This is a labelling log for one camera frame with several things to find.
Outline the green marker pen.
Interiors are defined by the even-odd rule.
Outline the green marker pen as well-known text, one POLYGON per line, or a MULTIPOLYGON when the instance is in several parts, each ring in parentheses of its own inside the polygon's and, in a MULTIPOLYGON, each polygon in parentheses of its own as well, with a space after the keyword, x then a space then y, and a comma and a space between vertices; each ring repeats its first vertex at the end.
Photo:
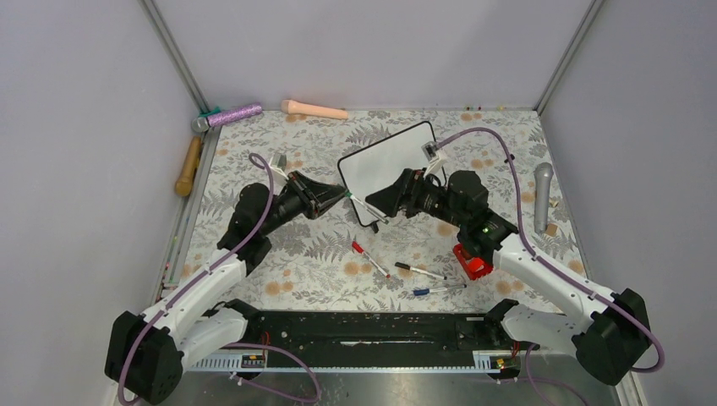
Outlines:
POLYGON ((381 222, 388 222, 388 217, 383 211, 380 211, 376 207, 372 206, 371 204, 366 203, 365 201, 359 199, 356 197, 353 193, 350 191, 346 191, 345 195, 352 200, 354 203, 358 204, 359 206, 363 207, 365 211, 367 211, 371 216, 376 218, 377 220, 381 222))

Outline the white whiteboard black frame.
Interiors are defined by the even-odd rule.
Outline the white whiteboard black frame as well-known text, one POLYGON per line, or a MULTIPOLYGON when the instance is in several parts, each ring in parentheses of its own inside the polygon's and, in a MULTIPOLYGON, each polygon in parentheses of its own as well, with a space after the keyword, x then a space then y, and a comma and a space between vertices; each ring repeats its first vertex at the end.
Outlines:
POLYGON ((341 157, 337 168, 348 191, 364 200, 392 185, 404 169, 427 167, 422 147, 435 140, 432 124, 423 121, 341 157))

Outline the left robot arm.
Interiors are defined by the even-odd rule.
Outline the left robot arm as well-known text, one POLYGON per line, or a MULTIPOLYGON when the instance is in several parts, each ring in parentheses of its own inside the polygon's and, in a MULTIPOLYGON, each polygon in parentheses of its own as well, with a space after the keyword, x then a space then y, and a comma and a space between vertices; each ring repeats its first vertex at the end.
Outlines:
POLYGON ((207 266, 138 315, 125 311, 113 322, 104 373, 121 392, 157 405, 207 355, 229 343, 250 348, 261 340, 256 319, 231 307, 206 312, 265 259, 271 233, 298 216, 316 219, 347 195, 339 184, 298 171, 284 178, 280 190, 275 187, 245 186, 207 266))

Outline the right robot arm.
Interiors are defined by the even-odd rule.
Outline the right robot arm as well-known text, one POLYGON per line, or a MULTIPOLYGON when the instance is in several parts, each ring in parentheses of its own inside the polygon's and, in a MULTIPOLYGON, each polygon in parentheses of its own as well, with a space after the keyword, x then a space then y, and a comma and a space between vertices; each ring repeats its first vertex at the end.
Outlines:
POLYGON ((489 207, 489 191, 471 171, 456 171, 444 185, 422 170, 405 169, 372 201, 394 217, 425 213, 457 227, 459 258, 481 260, 523 280, 559 308, 531 310, 508 299, 490 314, 484 334, 506 348, 515 340, 574 357, 598 381, 614 386, 649 349, 649 318, 643 298, 630 288, 616 293, 581 278, 533 245, 520 228, 489 207))

